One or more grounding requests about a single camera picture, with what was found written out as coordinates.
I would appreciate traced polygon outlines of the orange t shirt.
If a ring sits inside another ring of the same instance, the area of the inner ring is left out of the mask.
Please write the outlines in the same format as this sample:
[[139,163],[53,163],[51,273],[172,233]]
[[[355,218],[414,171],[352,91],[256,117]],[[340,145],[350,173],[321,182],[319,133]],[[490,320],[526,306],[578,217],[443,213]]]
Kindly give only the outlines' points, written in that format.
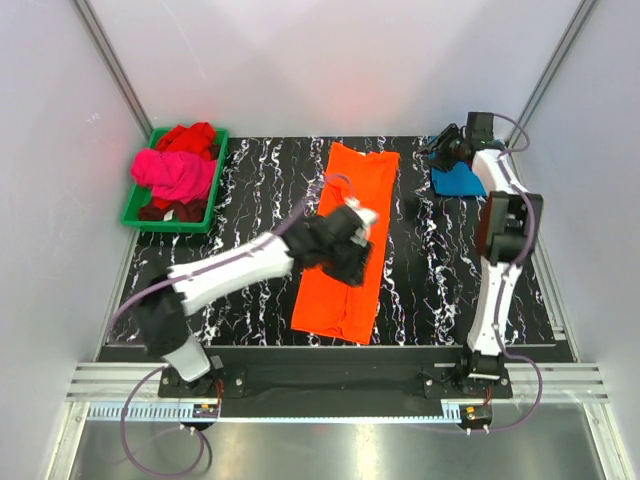
[[400,155],[396,152],[363,154],[341,143],[331,146],[328,175],[342,174],[346,182],[332,180],[320,197],[318,213],[326,215],[356,198],[378,214],[369,240],[373,247],[364,271],[364,283],[347,286],[315,267],[301,277],[291,327],[296,331],[367,345],[376,318],[391,217],[391,200]]

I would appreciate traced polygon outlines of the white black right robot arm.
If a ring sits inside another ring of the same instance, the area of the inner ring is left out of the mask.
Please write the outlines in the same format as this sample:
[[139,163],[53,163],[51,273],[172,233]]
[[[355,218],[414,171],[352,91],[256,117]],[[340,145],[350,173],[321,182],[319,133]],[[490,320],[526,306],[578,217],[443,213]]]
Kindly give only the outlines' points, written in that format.
[[505,361],[519,357],[506,350],[508,314],[523,264],[535,249],[544,206],[508,164],[512,151],[494,136],[496,118],[506,117],[471,112],[465,126],[448,125],[424,149],[438,171],[466,164],[487,194],[475,240],[481,263],[476,313],[463,353],[444,379],[464,397],[488,396],[509,383]]

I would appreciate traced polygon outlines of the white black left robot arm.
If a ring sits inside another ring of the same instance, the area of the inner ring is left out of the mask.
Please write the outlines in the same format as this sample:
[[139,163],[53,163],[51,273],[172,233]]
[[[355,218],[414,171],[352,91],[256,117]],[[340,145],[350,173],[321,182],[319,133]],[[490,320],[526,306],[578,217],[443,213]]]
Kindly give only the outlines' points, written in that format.
[[360,286],[373,247],[374,221],[339,211],[266,232],[238,248],[205,260],[176,265],[156,277],[136,319],[147,353],[169,365],[196,396],[215,386],[218,367],[189,332],[186,319],[207,304],[252,284],[319,266],[347,286]]

